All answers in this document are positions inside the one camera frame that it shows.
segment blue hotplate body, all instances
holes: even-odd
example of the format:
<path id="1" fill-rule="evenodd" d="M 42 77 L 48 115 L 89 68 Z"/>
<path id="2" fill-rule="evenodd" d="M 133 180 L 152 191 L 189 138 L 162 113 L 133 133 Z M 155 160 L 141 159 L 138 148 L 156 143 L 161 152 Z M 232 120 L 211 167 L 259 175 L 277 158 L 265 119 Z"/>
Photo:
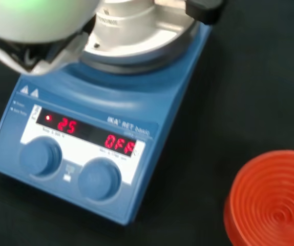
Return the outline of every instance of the blue hotplate body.
<path id="1" fill-rule="evenodd" d="M 210 31 L 201 24 L 180 59 L 146 74 L 74 64 L 21 76 L 0 123 L 0 173 L 116 223 L 132 222 Z M 66 128 L 71 122 L 80 134 Z"/>

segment black table surface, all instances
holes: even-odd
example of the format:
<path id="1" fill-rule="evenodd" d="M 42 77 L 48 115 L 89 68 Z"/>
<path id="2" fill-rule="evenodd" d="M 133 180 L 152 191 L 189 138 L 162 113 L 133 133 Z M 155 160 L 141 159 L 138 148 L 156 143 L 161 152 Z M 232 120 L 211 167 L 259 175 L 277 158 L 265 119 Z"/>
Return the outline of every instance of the black table surface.
<path id="1" fill-rule="evenodd" d="M 17 78 L 0 64 L 0 118 Z M 222 211 L 234 176 L 277 149 L 294 149 L 294 0 L 231 0 L 136 222 L 119 227 L 0 175 L 0 245 L 231 245 Z"/>

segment silver metal plate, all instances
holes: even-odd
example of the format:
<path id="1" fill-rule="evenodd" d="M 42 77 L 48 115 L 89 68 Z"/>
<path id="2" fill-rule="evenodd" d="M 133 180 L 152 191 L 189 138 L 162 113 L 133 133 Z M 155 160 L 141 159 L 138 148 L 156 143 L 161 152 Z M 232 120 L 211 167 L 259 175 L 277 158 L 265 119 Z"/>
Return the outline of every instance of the silver metal plate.
<path id="1" fill-rule="evenodd" d="M 134 0 L 127 0 L 127 8 L 130 3 Z M 186 15 L 183 0 L 155 0 L 137 13 L 129 9 L 129 16 L 123 16 L 125 10 L 111 16 L 101 7 L 82 62 L 120 74 L 157 69 L 186 51 L 198 30 L 199 23 Z"/>

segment temperature reading 25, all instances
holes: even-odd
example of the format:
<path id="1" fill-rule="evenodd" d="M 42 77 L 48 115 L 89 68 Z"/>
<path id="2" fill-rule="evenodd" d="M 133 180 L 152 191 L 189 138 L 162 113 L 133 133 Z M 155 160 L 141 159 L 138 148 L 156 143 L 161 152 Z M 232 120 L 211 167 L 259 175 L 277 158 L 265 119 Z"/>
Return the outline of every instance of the temperature reading 25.
<path id="1" fill-rule="evenodd" d="M 69 122 L 68 119 L 63 118 L 62 121 L 61 121 L 60 123 L 58 123 L 57 128 L 58 128 L 61 132 L 64 131 L 64 128 L 69 128 L 69 129 L 67 130 L 67 132 L 68 132 L 68 133 L 74 133 L 74 132 L 75 132 L 75 126 L 76 126 L 76 124 L 77 124 L 77 123 L 76 123 L 76 121 L 74 121 L 74 120 L 71 120 L 71 121 Z"/>

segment button icon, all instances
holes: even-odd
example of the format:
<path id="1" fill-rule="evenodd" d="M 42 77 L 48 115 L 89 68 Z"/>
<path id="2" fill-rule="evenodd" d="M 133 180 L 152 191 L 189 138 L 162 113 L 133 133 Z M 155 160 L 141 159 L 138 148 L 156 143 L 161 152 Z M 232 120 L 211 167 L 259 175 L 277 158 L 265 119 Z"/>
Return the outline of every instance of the button icon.
<path id="1" fill-rule="evenodd" d="M 31 93 L 31 96 L 34 96 L 36 98 L 39 98 L 39 91 L 38 89 L 35 89 L 32 93 Z"/>
<path id="2" fill-rule="evenodd" d="M 75 172 L 75 167 L 70 166 L 70 165 L 67 165 L 67 166 L 66 166 L 66 172 L 67 172 L 68 174 L 72 174 L 72 173 L 74 173 L 74 172 Z"/>
<path id="3" fill-rule="evenodd" d="M 67 182 L 71 182 L 71 179 L 72 179 L 72 177 L 70 175 L 68 175 L 68 174 L 65 174 L 64 177 L 63 177 L 63 180 L 67 181 Z"/>
<path id="4" fill-rule="evenodd" d="M 21 93 L 24 93 L 24 94 L 29 94 L 29 87 L 28 86 L 25 86 L 23 89 L 21 89 L 20 92 Z"/>

